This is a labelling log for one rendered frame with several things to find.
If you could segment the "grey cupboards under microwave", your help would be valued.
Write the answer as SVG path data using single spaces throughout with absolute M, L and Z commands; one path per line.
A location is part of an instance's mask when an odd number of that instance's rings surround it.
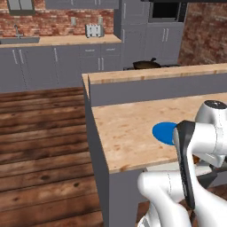
M 184 31 L 183 23 L 151 23 L 145 37 L 145 59 L 160 65 L 176 65 Z

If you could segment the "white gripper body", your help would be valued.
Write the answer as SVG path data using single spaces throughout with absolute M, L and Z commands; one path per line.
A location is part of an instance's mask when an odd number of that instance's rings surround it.
M 210 174 L 213 171 L 209 164 L 203 160 L 197 162 L 194 167 L 196 176 L 204 176 L 206 174 Z

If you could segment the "grey base cupboards run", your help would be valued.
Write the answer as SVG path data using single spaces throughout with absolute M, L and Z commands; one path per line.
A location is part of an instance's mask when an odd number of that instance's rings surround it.
M 121 69 L 119 43 L 0 48 L 0 92 L 81 87 L 82 75 Z

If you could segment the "blue round plate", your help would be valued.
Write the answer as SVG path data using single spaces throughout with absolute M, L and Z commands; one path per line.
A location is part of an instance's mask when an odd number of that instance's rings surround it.
M 159 122 L 153 126 L 153 136 L 166 145 L 174 145 L 174 128 L 176 124 L 174 122 Z

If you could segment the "grey kitchen island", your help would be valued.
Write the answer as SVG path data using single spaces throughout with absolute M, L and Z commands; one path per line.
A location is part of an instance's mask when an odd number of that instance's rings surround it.
M 159 122 L 194 121 L 206 100 L 227 104 L 227 64 L 83 75 L 85 119 L 104 227 L 138 227 L 150 200 L 140 174 L 178 170 L 176 148 L 152 133 Z

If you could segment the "grey sink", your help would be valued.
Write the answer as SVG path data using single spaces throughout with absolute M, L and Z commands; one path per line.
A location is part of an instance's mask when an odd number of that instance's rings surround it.
M 0 44 L 39 43 L 40 37 L 5 37 L 0 38 Z

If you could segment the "silver tap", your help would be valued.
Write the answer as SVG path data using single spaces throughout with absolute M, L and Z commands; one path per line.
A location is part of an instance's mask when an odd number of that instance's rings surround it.
M 18 39 L 20 39 L 22 36 L 23 36 L 23 34 L 21 34 L 20 32 L 19 32 L 19 29 L 18 29 L 18 26 L 16 25 L 16 24 L 14 24 L 14 28 L 15 28 L 15 30 L 16 30 L 16 37 L 18 38 Z

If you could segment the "grey wall cupboards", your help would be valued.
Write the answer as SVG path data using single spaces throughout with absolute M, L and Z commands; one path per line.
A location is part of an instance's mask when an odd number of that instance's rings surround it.
M 44 0 L 48 10 L 118 9 L 119 0 Z

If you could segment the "black frying pan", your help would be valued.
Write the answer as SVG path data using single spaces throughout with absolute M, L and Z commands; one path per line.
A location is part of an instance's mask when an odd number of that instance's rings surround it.
M 141 60 L 133 63 L 135 69 L 149 69 L 149 68 L 161 68 L 161 65 L 156 62 L 156 58 L 151 60 Z

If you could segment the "grey tall cupboard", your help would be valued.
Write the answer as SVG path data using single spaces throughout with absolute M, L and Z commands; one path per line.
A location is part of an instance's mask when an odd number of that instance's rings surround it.
M 119 0 L 113 13 L 113 34 L 121 39 L 121 67 L 133 67 L 144 56 L 149 3 Z

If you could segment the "silver toaster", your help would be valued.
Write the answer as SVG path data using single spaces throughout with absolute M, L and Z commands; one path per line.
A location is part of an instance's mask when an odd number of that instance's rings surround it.
M 85 35 L 87 38 L 90 37 L 103 37 L 105 31 L 102 25 L 99 24 L 90 24 L 85 26 Z

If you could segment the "grey framed window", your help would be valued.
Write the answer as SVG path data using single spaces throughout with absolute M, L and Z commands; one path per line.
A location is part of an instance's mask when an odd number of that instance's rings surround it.
M 12 16 L 35 14 L 34 0 L 7 0 L 7 5 Z

